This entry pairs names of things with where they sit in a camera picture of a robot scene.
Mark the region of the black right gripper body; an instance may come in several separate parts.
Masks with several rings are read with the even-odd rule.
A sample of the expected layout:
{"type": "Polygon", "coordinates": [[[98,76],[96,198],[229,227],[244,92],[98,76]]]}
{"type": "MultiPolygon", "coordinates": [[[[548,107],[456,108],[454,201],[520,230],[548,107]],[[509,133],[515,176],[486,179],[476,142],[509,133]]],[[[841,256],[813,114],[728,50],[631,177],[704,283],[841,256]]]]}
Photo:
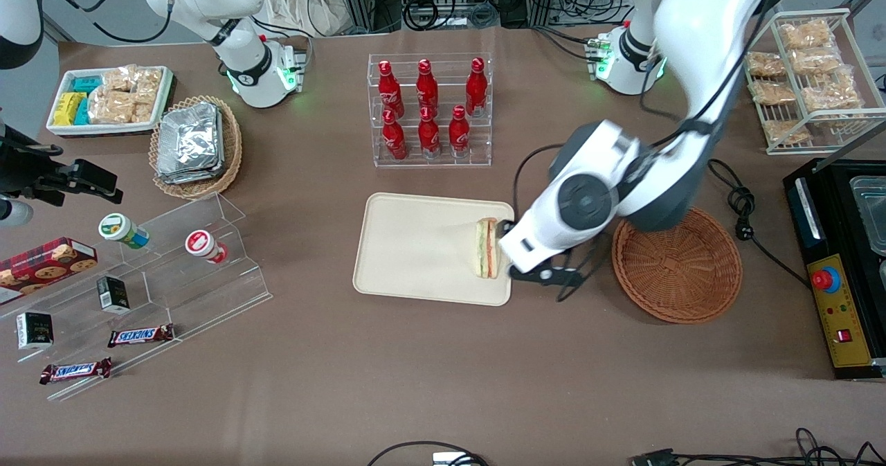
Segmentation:
{"type": "Polygon", "coordinates": [[[64,153],[56,145],[42,145],[9,125],[1,135],[1,192],[4,197],[37,199],[35,186],[45,174],[61,165],[54,156],[64,153]]]}

